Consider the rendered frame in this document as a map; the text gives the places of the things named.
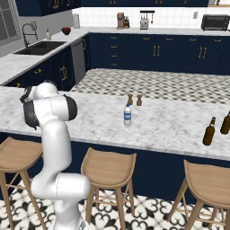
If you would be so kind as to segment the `clear plastic water bottle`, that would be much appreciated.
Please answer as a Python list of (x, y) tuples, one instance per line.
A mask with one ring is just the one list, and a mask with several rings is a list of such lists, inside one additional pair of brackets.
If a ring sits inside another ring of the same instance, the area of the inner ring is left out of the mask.
[(125, 110), (124, 110), (124, 124), (125, 126), (131, 125), (131, 109), (130, 105), (127, 103)]

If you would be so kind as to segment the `white paper towel roll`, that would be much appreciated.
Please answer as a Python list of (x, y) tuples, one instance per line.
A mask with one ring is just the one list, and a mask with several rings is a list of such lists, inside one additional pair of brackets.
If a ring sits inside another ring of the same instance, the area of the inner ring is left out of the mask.
[(73, 24), (74, 24), (75, 29), (80, 28), (80, 18), (79, 18), (79, 14), (77, 14), (77, 13), (73, 14)]

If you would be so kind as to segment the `black sink basin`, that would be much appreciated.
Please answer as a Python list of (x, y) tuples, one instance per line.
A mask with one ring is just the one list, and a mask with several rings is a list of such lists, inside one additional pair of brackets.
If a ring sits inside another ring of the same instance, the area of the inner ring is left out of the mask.
[(40, 41), (28, 48), (15, 52), (15, 55), (45, 56), (56, 54), (66, 46), (65, 41)]

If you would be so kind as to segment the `navy base cupboards run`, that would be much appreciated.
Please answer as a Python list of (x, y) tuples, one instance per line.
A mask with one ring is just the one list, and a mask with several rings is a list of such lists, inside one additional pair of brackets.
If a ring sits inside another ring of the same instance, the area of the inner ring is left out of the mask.
[(85, 68), (230, 75), (230, 37), (89, 33)]

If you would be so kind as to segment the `navy cupboards under sink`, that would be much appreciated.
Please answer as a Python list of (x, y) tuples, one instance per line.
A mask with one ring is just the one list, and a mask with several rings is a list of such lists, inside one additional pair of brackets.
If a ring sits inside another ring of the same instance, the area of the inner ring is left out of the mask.
[(45, 80), (54, 82), (59, 91), (72, 89), (75, 85), (75, 73), (70, 47), (59, 51), (23, 75), (11, 80), (6, 86), (25, 88), (39, 85)]

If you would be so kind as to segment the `navy wall cupboards run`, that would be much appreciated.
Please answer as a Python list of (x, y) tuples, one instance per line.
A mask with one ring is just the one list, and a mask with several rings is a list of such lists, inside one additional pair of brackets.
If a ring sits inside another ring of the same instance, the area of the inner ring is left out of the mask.
[(20, 16), (44, 16), (79, 7), (207, 7), (208, 0), (15, 0)]

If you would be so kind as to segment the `grey dishwasher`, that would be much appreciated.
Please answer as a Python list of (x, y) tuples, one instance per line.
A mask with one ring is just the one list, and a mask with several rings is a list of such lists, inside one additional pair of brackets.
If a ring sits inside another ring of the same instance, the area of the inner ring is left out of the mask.
[(75, 70), (75, 83), (79, 84), (85, 76), (83, 41), (76, 41), (72, 44), (71, 49)]

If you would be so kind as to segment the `black toaster oven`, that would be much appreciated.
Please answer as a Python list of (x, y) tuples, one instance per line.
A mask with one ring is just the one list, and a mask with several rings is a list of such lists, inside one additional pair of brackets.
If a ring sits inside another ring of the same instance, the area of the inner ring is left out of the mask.
[(230, 22), (227, 14), (204, 14), (201, 23), (203, 31), (226, 31)]

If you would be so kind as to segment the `brown coffee machine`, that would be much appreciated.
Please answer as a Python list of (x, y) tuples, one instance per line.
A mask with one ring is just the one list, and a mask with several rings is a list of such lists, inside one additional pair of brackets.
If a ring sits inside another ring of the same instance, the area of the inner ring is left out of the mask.
[(117, 30), (122, 30), (124, 28), (124, 13), (117, 13), (118, 26)]

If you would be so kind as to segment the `grey window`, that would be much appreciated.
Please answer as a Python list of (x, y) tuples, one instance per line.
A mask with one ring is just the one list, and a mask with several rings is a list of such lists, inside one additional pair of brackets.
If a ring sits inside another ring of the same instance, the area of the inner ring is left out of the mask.
[(21, 37), (13, 0), (0, 0), (0, 46)]

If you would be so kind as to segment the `wooden bar stool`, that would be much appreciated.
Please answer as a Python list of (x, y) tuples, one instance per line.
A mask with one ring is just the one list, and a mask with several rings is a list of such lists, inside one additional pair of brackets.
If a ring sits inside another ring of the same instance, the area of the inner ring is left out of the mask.
[(11, 230), (14, 230), (14, 227), (8, 196), (8, 190), (10, 188), (27, 190), (43, 230), (47, 230), (36, 199), (31, 193), (31, 181), (29, 179), (29, 174), (27, 173), (27, 170), (36, 164), (41, 156), (41, 143), (15, 140), (12, 137), (8, 137), (0, 145), (0, 187), (4, 197)]
[[(186, 160), (183, 162), (185, 178), (167, 221), (170, 221), (179, 202), (183, 200), (187, 220), (184, 230), (191, 230), (196, 220), (208, 223), (208, 230), (211, 230), (213, 224), (222, 225), (224, 230), (230, 230), (230, 168), (193, 164)], [(190, 189), (191, 194), (197, 200), (191, 212), (186, 207), (185, 192), (187, 189)], [(199, 212), (204, 205), (214, 208), (210, 219), (199, 218)]]
[(91, 182), (90, 193), (86, 203), (86, 221), (91, 221), (93, 203), (99, 206), (99, 189), (114, 190), (116, 204), (107, 202), (118, 208), (121, 230), (126, 230), (123, 206), (128, 201), (131, 214), (135, 215), (132, 175), (135, 169), (137, 154), (124, 155), (114, 152), (103, 152), (88, 149), (81, 165), (81, 174)]

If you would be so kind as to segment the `brown glass bottle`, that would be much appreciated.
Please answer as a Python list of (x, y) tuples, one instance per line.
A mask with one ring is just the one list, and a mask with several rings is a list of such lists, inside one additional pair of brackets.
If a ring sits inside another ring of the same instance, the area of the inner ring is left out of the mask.
[(220, 133), (226, 135), (230, 129), (230, 111), (228, 114), (225, 116), (222, 127), (220, 129)]
[(210, 121), (209, 126), (206, 128), (206, 132), (203, 137), (203, 144), (205, 146), (209, 146), (212, 142), (212, 138), (215, 133), (215, 122), (216, 122), (216, 118), (213, 117), (212, 120)]

